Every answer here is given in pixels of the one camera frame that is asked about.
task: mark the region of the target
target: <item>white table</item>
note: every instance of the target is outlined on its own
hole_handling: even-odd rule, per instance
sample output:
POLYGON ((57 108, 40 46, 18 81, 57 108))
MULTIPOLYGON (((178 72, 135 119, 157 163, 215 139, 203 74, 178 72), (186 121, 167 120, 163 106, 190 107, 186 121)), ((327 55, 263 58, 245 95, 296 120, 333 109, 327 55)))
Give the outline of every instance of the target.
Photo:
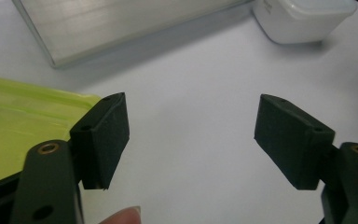
POLYGON ((358 142, 358 10, 323 43, 281 46, 233 7, 60 70, 11 1, 0 0, 0 77, 101 96, 127 94, 131 140, 111 188, 82 191, 86 223, 131 205, 144 223, 318 223, 257 145, 261 93, 286 98, 358 142))

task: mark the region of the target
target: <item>white container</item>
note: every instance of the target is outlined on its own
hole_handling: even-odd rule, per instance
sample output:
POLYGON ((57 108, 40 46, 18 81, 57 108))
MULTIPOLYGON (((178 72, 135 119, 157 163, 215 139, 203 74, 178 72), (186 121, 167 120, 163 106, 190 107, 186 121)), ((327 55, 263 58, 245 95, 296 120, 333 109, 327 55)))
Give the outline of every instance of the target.
POLYGON ((356 8, 354 0, 255 0, 253 11, 269 38, 297 44, 323 40, 356 8))

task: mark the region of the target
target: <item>green tray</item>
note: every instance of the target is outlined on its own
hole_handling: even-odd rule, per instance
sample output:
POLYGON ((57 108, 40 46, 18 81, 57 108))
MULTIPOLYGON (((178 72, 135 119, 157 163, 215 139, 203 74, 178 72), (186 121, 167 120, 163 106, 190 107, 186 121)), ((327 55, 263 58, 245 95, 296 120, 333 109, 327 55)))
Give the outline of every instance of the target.
POLYGON ((34 145, 68 140, 72 126, 99 100, 0 78, 0 179, 19 172, 34 145))

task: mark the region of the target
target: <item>translucent yellow object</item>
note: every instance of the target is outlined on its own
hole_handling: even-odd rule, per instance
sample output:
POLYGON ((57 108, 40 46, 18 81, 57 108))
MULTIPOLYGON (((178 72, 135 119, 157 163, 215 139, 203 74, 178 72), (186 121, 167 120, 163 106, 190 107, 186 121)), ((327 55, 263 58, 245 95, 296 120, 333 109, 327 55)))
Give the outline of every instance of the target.
POLYGON ((69 131, 100 98, 0 78, 0 179, 22 169, 27 151, 69 131))

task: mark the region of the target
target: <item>gray panel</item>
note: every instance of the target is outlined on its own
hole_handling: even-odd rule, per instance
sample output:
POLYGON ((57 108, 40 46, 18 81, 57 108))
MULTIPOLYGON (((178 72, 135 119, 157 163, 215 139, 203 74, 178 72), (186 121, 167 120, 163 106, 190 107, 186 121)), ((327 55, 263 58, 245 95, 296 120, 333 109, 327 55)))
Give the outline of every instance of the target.
POLYGON ((249 0, 13 0, 52 66, 249 0))

